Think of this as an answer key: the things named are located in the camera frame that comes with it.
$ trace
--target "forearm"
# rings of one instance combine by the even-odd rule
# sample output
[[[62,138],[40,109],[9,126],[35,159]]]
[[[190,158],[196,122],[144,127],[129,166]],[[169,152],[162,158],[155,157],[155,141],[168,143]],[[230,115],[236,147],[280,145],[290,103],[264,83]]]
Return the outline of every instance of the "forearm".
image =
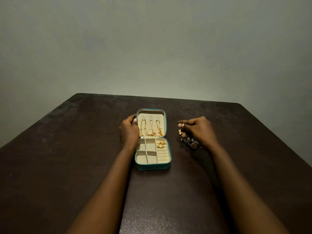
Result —
[[[217,143],[206,144],[219,176],[228,206],[240,233],[288,233],[280,220],[254,192],[245,178]]]
[[[133,151],[122,150],[67,233],[116,233]]]

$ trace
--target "wooden table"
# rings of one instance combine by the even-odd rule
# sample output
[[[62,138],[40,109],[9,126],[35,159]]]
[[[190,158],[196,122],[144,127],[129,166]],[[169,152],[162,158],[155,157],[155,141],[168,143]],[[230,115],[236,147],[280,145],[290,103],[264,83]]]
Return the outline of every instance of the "wooden table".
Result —
[[[312,233],[312,168],[240,104],[101,94],[75,94],[0,149],[0,233],[63,233],[114,161],[118,126],[140,108],[166,111],[172,165],[132,169],[120,233],[229,233],[177,133],[178,120],[202,115],[290,232]]]

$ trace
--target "jewelry box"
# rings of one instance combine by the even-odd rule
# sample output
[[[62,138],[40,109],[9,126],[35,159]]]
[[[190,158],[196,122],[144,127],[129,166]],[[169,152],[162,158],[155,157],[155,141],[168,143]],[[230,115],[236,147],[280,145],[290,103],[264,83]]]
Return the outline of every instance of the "jewelry box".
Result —
[[[135,153],[140,171],[168,169],[171,165],[166,113],[161,109],[140,109],[137,112],[140,138]]]

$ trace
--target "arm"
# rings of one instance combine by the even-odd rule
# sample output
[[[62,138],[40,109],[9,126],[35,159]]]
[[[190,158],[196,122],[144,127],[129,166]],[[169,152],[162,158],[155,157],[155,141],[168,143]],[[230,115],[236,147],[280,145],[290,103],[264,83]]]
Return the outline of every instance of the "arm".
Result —
[[[228,153],[219,144],[211,123],[205,118],[180,121],[178,126],[190,132],[211,152],[232,218],[240,233],[288,233],[281,221],[255,193],[239,172]]]
[[[117,233],[130,163],[139,139],[138,120],[134,117],[128,117],[119,127],[122,149],[67,234]]]

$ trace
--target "gray wall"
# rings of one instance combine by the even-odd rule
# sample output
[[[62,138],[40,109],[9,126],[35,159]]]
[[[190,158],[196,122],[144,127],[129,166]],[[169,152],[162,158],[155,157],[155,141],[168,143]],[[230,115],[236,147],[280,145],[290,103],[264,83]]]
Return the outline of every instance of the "gray wall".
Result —
[[[1,0],[0,145],[77,92],[238,102],[312,165],[311,0]]]

